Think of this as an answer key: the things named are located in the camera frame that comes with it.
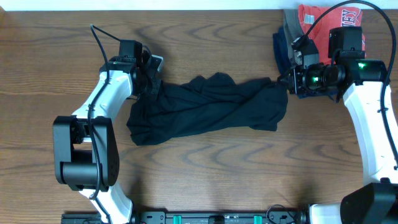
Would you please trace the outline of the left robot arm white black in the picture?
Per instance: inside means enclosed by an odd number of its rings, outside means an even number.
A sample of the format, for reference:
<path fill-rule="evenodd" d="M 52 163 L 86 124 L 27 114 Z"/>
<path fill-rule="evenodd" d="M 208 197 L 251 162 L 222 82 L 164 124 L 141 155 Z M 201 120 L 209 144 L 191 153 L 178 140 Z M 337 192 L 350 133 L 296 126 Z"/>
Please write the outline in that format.
<path fill-rule="evenodd" d="M 90 200 L 96 213 L 65 213 L 62 223 L 140 223 L 134 203 L 119 182 L 119 152 L 113 120 L 130 96 L 154 96 L 155 76 L 164 60 L 127 55 L 111 58 L 99 70 L 88 99 L 70 116 L 53 122 L 55 177 Z"/>

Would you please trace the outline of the black t-shirt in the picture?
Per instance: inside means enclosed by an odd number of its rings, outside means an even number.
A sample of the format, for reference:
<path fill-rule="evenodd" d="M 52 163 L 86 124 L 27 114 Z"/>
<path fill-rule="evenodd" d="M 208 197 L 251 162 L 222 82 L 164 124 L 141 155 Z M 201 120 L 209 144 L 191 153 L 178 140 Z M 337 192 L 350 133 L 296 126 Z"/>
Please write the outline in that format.
<path fill-rule="evenodd" d="M 126 126 L 138 146 L 225 128 L 276 131 L 287 103 L 285 87 L 268 77 L 237 84 L 228 74 L 215 73 L 162 84 L 156 100 L 143 97 L 131 106 Z"/>

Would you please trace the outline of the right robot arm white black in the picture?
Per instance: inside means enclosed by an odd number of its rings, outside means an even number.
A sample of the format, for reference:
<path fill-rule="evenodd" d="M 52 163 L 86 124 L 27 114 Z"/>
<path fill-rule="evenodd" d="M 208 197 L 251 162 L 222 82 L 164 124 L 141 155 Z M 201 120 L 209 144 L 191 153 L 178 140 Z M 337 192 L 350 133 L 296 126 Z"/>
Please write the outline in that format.
<path fill-rule="evenodd" d="M 298 223 L 397 223 L 397 122 L 387 69 L 380 60 L 340 59 L 292 67 L 278 78 L 289 93 L 318 96 L 337 92 L 354 124 L 363 164 L 363 186 L 340 202 L 313 204 Z"/>

